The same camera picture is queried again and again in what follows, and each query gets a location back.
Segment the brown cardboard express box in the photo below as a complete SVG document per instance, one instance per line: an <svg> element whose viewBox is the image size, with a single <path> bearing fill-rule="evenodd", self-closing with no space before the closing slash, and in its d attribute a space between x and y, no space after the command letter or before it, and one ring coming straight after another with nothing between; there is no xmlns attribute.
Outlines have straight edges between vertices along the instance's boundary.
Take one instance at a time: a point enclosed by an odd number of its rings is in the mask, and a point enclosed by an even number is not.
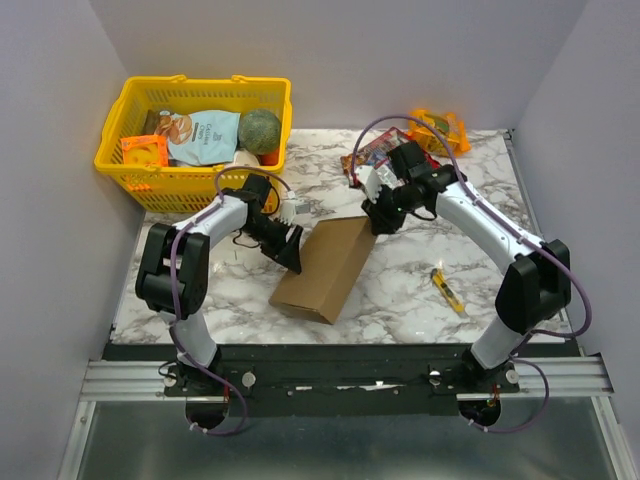
<svg viewBox="0 0 640 480"><path fill-rule="evenodd" d="M319 221L301 248L302 271L286 273L269 304L296 318L335 324L375 242L366 216Z"/></svg>

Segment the yellow utility knife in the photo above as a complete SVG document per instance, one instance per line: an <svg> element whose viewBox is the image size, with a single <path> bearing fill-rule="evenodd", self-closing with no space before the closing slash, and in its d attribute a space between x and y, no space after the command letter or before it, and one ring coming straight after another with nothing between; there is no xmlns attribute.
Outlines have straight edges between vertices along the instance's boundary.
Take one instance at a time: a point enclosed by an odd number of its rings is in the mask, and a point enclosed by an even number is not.
<svg viewBox="0 0 640 480"><path fill-rule="evenodd" d="M443 296L449 307L460 317L465 317L465 306L447 283L442 270L439 268L434 268L431 271L430 277L432 283Z"/></svg>

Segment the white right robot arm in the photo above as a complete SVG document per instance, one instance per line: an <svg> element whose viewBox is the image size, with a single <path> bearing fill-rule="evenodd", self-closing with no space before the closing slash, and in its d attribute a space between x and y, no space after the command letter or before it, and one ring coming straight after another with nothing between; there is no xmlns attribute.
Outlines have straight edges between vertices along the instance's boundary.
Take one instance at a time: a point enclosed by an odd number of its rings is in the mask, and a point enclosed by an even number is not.
<svg viewBox="0 0 640 480"><path fill-rule="evenodd" d="M396 233L407 215L423 208L464 232L503 275L496 318L465 350L454 370L467 389L483 391L494 383L496 369L510 353L570 302L569 249L559 240L545 242L529 234L485 203L453 165L432 167L416 142L394 148L388 157L400 182L395 187L387 185L372 166L354 170L355 182L366 195L362 208L373 234Z"/></svg>

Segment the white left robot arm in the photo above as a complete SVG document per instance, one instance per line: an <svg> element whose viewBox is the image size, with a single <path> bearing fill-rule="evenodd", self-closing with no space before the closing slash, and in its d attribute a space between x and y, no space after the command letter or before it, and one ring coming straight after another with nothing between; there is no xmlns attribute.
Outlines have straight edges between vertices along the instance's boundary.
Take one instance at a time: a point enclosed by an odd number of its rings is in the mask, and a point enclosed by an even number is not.
<svg viewBox="0 0 640 480"><path fill-rule="evenodd" d="M232 233L249 236L260 252L288 271L302 272L300 240L294 223L296 196L287 191L280 213L264 211L272 181L250 173L239 188L225 188L213 202L173 225L150 227L135 282L136 296L169 326L178 361L190 366L187 382L201 395L222 380L215 365L218 348L208 333L202 306L209 287L209 254Z"/></svg>

